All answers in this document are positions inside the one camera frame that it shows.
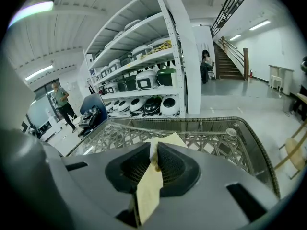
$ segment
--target yellow paper tag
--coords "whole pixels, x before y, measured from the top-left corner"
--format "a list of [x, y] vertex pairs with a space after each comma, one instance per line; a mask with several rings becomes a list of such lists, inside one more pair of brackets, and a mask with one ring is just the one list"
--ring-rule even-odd
[[163, 187], [161, 171], [150, 164], [141, 178], [136, 191], [141, 224], [149, 218], [160, 202], [160, 189]]

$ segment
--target gray floor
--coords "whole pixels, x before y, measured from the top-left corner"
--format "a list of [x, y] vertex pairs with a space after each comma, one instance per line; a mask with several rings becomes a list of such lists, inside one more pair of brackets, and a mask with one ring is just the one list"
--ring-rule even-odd
[[233, 80], [209, 80], [201, 84], [201, 95], [235, 95], [246, 97], [265, 97], [279, 99], [279, 92], [269, 88], [267, 83], [257, 79]]

